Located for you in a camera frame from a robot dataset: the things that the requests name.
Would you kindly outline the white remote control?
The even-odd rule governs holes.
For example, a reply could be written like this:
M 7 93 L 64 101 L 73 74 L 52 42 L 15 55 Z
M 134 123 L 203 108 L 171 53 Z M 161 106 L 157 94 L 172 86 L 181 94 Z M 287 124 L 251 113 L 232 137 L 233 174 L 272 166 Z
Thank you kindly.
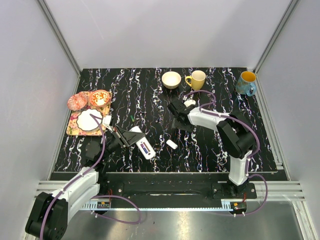
M 156 152 L 145 136 L 138 140 L 135 144 L 146 160 L 151 160 L 156 156 Z

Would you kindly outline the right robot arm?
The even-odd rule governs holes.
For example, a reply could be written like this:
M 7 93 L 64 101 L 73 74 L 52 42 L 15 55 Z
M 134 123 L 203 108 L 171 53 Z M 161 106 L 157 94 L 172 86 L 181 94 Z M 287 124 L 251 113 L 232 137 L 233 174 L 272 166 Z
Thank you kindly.
M 222 147 L 230 156 L 230 171 L 227 183 L 222 187 L 225 193 L 239 198 L 249 183 L 249 161 L 260 147 L 256 133 L 249 127 L 240 112 L 219 113 L 196 106 L 192 100 L 172 101 L 168 105 L 173 114 L 172 127 L 191 132 L 195 126 L 219 133 Z

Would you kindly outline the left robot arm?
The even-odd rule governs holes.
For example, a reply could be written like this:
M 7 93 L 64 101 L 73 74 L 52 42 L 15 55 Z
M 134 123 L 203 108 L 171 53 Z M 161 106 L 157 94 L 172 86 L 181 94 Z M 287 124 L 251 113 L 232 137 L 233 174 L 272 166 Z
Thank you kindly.
M 110 143 L 91 140 L 85 147 L 85 166 L 65 185 L 51 193 L 41 192 L 34 200 L 25 232 L 40 240 L 60 240 L 73 216 L 94 197 L 108 193 L 103 158 L 118 148 L 130 147 L 146 135 L 139 130 L 110 128 Z

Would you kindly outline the white remote battery cover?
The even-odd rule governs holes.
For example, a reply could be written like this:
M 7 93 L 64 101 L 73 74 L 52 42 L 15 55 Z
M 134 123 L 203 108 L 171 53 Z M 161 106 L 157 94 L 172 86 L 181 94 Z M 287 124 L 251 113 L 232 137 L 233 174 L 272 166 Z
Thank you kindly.
M 170 139 L 168 139 L 167 141 L 166 141 L 166 144 L 168 145 L 168 146 L 170 146 L 172 149 L 177 149 L 178 148 L 178 145 L 176 144 L 176 143 L 174 143 L 172 140 L 170 140 Z

